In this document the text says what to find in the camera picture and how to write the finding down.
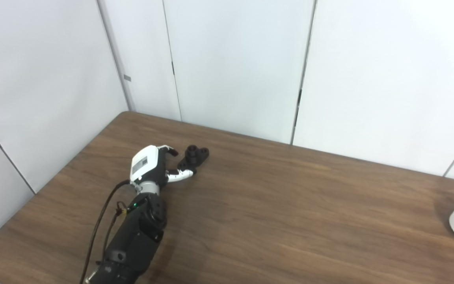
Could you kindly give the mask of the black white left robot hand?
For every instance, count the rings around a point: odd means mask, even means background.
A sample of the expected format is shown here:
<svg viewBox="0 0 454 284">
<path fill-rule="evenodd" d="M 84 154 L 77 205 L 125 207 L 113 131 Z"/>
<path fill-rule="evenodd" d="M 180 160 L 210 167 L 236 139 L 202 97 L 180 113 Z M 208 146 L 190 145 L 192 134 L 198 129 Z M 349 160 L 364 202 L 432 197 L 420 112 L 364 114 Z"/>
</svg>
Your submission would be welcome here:
<svg viewBox="0 0 454 284">
<path fill-rule="evenodd" d="M 133 158 L 131 164 L 130 180 L 132 185 L 142 187 L 144 182 L 153 182 L 160 188 L 165 187 L 169 182 L 178 182 L 188 179 L 196 174 L 191 169 L 166 169 L 166 154 L 178 156 L 178 151 L 167 145 L 157 147 L 149 145 L 139 151 Z"/>
</svg>

